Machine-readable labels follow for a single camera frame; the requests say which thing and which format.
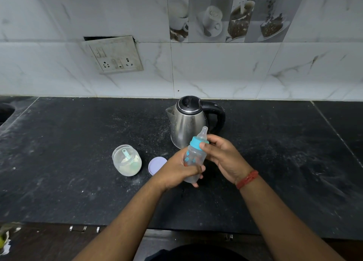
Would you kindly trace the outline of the person's right hand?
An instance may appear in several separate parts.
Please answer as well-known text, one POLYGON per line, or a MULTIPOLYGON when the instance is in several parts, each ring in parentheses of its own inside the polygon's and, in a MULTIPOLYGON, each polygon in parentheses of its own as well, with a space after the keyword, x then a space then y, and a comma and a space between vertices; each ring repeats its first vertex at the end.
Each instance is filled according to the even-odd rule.
POLYGON ((207 154, 206 158, 214 162, 223 176, 234 185, 253 170, 230 141, 211 134, 207 135, 207 141, 220 142, 220 155, 207 154))

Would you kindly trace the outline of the person's left hand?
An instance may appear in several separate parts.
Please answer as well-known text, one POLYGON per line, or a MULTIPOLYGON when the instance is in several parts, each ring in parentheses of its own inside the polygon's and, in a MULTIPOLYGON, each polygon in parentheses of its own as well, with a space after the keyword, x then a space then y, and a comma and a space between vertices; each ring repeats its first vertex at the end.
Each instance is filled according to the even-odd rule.
POLYGON ((162 166, 162 168, 151 178, 151 187, 154 191, 164 193, 182 183, 187 177, 197 176, 202 178, 206 170, 204 165, 186 167, 184 164, 177 164, 176 153, 162 166))

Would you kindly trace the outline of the clear baby bottle teal collar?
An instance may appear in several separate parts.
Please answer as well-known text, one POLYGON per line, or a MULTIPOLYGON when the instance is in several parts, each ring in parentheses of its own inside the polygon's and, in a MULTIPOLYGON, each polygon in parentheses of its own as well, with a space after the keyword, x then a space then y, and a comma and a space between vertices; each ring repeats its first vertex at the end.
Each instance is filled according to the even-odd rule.
POLYGON ((207 132, 208 127, 204 126, 198 135, 193 136, 190 144, 187 147, 187 152, 184 156, 184 166, 189 167, 194 165, 203 165, 206 158, 206 153, 200 148, 199 145, 201 142, 209 144, 209 142, 207 141, 207 132))

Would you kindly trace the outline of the person's right forearm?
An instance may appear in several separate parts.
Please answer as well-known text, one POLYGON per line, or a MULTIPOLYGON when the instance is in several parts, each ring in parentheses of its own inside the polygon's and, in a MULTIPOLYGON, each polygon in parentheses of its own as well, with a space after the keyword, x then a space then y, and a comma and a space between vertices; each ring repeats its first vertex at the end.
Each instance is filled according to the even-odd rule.
POLYGON ((240 193, 275 261, 345 261, 258 176, 240 193))

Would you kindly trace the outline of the person's left forearm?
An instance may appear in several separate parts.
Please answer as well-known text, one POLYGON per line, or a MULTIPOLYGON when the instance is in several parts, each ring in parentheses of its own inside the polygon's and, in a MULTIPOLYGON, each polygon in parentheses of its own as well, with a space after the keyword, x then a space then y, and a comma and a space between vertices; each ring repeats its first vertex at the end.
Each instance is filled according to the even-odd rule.
POLYGON ((165 191, 163 182, 153 176, 72 261, 133 261, 165 191))

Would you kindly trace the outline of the pale purple jar lid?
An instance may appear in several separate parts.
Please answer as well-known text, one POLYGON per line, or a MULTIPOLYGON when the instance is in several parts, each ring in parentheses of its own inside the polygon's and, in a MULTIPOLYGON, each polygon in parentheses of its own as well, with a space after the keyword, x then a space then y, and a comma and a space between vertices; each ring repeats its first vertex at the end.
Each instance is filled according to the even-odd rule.
POLYGON ((155 157, 153 158, 149 165, 148 165, 148 171, 153 176, 156 174, 162 166, 167 162, 167 159, 164 157, 155 157))

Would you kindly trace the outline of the stainless steel electric kettle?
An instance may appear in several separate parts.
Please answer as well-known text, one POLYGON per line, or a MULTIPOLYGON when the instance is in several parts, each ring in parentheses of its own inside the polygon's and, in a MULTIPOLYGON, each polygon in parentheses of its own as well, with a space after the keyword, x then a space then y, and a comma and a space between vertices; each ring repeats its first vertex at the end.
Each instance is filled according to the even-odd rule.
POLYGON ((225 124, 225 110, 217 103, 196 96, 181 97, 166 109, 171 124, 171 141, 179 148, 189 145, 204 126, 208 133, 218 134, 225 124))

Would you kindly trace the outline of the red thread wristband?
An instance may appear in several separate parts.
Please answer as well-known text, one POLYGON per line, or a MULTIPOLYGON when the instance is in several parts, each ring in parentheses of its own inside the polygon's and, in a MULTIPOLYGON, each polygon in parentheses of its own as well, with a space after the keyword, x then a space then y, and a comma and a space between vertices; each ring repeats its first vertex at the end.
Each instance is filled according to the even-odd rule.
POLYGON ((245 185, 252 182, 254 179, 256 179, 259 176, 259 172, 257 170, 252 170, 246 177, 242 178, 236 183, 236 188, 240 190, 245 185))

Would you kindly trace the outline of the clear jar of white powder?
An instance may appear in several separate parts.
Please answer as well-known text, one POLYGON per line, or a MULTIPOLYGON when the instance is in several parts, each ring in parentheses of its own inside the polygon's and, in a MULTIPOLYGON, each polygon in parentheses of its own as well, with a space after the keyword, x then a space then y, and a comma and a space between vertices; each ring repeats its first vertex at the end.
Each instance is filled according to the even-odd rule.
POLYGON ((136 175, 142 167, 139 153, 127 144, 115 148, 112 153, 112 161, 117 171, 126 177, 136 175))

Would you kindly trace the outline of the person's dark clothing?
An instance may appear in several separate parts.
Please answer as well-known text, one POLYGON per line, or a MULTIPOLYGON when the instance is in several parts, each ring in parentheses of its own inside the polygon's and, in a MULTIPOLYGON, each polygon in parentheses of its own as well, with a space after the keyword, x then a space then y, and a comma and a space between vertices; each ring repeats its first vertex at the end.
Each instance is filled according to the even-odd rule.
POLYGON ((171 250, 162 249, 144 261, 249 261, 242 255, 221 246, 189 244, 171 250))

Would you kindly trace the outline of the decorative coffee picture tile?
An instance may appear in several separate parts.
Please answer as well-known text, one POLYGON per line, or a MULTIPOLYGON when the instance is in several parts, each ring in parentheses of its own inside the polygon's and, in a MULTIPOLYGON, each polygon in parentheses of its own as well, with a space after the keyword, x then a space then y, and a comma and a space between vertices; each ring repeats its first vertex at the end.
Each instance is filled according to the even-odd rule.
POLYGON ((171 42, 281 43, 302 0, 167 0, 171 42))

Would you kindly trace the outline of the white wall switch socket plate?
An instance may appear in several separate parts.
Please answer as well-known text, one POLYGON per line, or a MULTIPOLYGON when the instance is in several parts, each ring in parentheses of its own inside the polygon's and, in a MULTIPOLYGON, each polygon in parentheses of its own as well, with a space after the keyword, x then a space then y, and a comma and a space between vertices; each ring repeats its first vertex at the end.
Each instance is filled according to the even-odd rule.
POLYGON ((144 70, 133 36, 88 40, 81 44, 102 75, 144 70))

